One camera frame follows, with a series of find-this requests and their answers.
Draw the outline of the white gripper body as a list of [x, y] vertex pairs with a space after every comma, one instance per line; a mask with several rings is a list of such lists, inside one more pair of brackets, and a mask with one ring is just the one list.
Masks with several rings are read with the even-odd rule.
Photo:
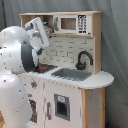
[[31, 46], [36, 51], [49, 46], [49, 41], [45, 33], [43, 23], [39, 17], [27, 22], [25, 24], [25, 30], [29, 35]]

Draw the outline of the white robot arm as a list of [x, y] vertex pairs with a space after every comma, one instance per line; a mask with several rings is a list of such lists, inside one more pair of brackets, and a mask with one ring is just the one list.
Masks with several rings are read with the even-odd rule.
[[43, 48], [49, 46], [39, 17], [25, 27], [10, 26], [0, 32], [0, 112], [3, 128], [34, 128], [32, 108], [19, 74], [33, 71]]

